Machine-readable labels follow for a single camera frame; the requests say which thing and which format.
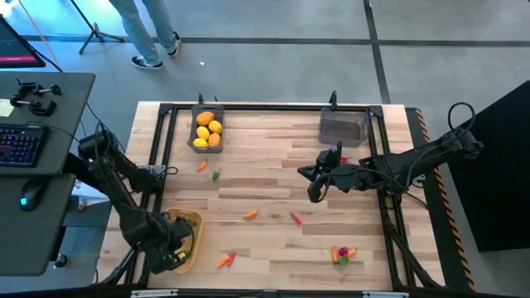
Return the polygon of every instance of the concrete floor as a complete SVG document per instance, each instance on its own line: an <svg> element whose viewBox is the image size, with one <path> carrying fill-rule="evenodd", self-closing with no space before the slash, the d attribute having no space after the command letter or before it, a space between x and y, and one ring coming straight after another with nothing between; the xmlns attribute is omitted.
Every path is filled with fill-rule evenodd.
<svg viewBox="0 0 530 298"><path fill-rule="evenodd" d="M179 56L164 60L166 68L158 72L130 65L128 59L136 55L130 43L93 43L79 55L80 36L89 29L70 1L23 2L53 40L64 70L97 75L89 101L122 142L140 100L195 100L201 92L224 101L325 102L333 89L341 103L390 100L420 108L431 136L439 137L449 129L446 113L452 103L466 101L479 111L530 78L527 0L372 0L369 5L363 0L166 0L175 29L187 40ZM125 34L107 1L77 3L102 31ZM370 6L371 32L371 16L365 13ZM20 34L36 35L19 6L7 19ZM262 44L256 38L263 38ZM51 56L42 42L32 44ZM465 110L456 111L456 120L466 117ZM83 119L91 131L94 119L89 114ZM442 171L477 290L530 296L530 249L477 252L448 170ZM60 278L34 282L42 282L42 288L69 286Z"/></svg>

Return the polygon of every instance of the computer mouse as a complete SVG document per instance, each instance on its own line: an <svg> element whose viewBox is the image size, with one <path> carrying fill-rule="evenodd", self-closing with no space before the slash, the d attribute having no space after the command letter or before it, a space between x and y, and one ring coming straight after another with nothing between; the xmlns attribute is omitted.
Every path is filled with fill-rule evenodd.
<svg viewBox="0 0 530 298"><path fill-rule="evenodd" d="M47 182L45 177L33 177L24 184L18 200L22 211L30 212L39 206Z"/></svg>

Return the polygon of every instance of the orange and black tape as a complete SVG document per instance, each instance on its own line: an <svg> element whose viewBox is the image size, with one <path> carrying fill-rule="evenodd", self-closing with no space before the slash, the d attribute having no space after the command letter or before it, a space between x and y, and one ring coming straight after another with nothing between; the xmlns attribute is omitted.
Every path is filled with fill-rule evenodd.
<svg viewBox="0 0 530 298"><path fill-rule="evenodd" d="M429 133L427 132L427 126L425 124L422 111L416 109L416 113L418 120L420 121L420 127L422 127L423 137L425 138L426 142L430 142L431 139L429 138ZM438 168L434 169L434 174L436 176L436 179L438 180L438 187L440 188L441 198L444 200L444 206L446 207L447 217L449 218L449 224L452 228L453 236L455 237L455 243L458 247L458 253L460 254L462 266L464 267L465 277L467 278L470 289L472 291L476 291L475 283L473 282L473 277L471 276L470 264L467 262L467 258L465 257L464 248L462 247L462 240L460 239L460 233L458 233L458 228L456 227L455 216L453 215L453 211L449 203L449 198L447 197L446 187L444 185L443 179L441 178L441 174Z"/></svg>

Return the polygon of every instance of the yellow basket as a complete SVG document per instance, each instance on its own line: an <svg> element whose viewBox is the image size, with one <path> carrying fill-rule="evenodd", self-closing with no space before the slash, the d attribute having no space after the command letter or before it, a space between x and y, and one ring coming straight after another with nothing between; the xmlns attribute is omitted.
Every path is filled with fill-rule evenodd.
<svg viewBox="0 0 530 298"><path fill-rule="evenodd" d="M195 262L195 259L197 258L197 254L199 253L200 239L202 237L202 231L204 230L204 226L205 226L204 220L202 218L202 215L200 215L199 212L196 212L193 210L180 209L180 208L169 208L167 210L167 213L169 213L172 219L175 219L177 216L181 216L186 219L192 219L197 224L196 226L192 227L193 233L195 235L195 246L193 247L193 252L191 252L191 258L187 259L184 265L174 270L174 272L177 272L177 273L186 273L193 267L193 263ZM190 250L190 248L191 248L191 237L188 238L188 240L184 243L184 245L182 245L182 248L179 249L179 251Z"/></svg>

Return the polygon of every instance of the tripod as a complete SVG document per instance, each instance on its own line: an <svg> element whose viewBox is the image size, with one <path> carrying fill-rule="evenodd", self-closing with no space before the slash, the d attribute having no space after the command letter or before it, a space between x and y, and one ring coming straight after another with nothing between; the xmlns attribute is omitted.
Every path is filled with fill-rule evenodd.
<svg viewBox="0 0 530 298"><path fill-rule="evenodd" d="M77 12L81 15L81 17L83 17L83 20L84 22L86 22L86 24L89 26L90 28L90 35L89 37L87 38L87 40L84 42L83 46L81 46L81 49L79 50L79 54L80 55L83 55L83 51L84 49L86 48L86 46L89 45L89 43L93 40L95 40L96 38L99 39L99 42L105 42L105 40L103 39L104 37L108 37L108 38L112 38L114 40L117 40L117 41L121 41L121 42L124 42L125 40L122 38L122 37L118 37L118 36L114 36L114 35L110 35L110 34L107 34L107 33L103 33L99 30L98 28L98 24L95 22L93 25L90 24L89 20L86 18L86 16L84 15L84 13L81 11L81 9L77 6L77 3L75 3L74 0L70 0L72 2L72 4L74 4L75 6L75 9L77 10Z"/></svg>

